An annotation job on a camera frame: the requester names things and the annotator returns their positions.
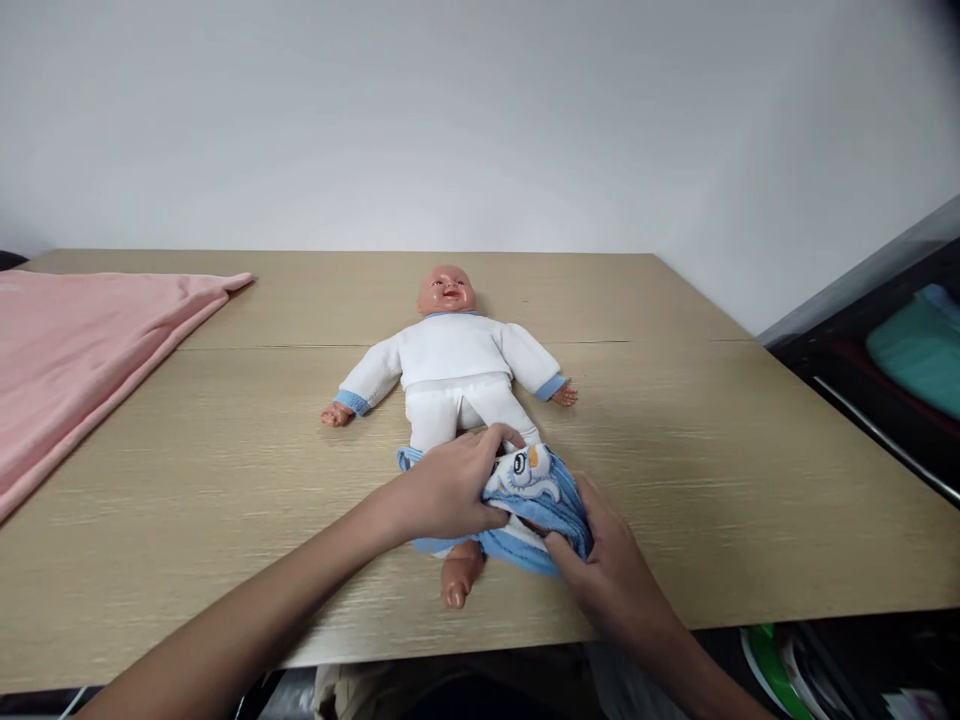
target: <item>doll head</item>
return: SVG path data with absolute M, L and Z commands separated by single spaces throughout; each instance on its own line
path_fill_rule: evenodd
M 467 274 L 455 265 L 438 265 L 420 283 L 417 312 L 426 317 L 438 312 L 470 312 L 477 296 Z

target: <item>doll leg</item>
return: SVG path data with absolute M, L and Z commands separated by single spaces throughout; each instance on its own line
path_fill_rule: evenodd
M 407 420 L 410 421 L 410 447 L 427 452 L 457 436 L 460 400 L 443 390 L 407 392 Z
M 527 445 L 542 442 L 540 431 L 514 396 L 509 382 L 473 385 L 465 388 L 464 398 L 473 406 L 485 424 L 506 423 L 523 436 Z M 510 452 L 516 450 L 510 443 L 507 443 L 507 446 Z
M 483 570 L 483 552 L 476 540 L 465 540 L 447 553 L 440 570 L 440 600 L 444 607 L 459 610 Z

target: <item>blue towel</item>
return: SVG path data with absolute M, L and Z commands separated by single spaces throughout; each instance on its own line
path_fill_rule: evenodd
M 400 448 L 400 469 L 409 470 L 423 457 L 413 448 Z M 593 536 L 577 485 L 567 466 L 546 445 L 532 445 L 497 458 L 493 474 L 483 489 L 483 501 L 510 513 L 500 530 L 486 530 L 455 540 L 422 538 L 413 546 L 420 552 L 437 554 L 476 540 L 487 555 L 509 560 L 539 575 L 559 575 L 541 536 L 520 522 L 520 518 L 542 528 L 544 534 L 558 532 L 584 560 L 593 549 Z

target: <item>baby doll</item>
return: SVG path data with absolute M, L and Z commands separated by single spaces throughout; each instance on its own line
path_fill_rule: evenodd
M 347 375 L 320 416 L 325 425 L 340 427 L 365 415 L 398 378 L 406 392 L 410 446 L 422 452 L 453 440 L 460 428 L 495 422 L 516 429 L 528 446 L 540 443 L 537 426 L 513 395 L 513 378 L 544 402 L 576 403 L 570 380 L 530 333 L 477 314 L 476 294 L 460 268 L 441 265 L 424 278 L 417 312 L 423 320 L 374 345 Z M 463 607 L 482 568 L 476 541 L 452 548 L 441 571 L 444 604 Z

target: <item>white wall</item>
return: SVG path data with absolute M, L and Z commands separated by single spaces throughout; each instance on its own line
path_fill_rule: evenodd
M 752 332 L 960 193 L 956 30 L 923 6 L 841 3 L 664 249 Z
M 4 0 L 0 245 L 652 251 L 759 332 L 960 190 L 916 4 Z

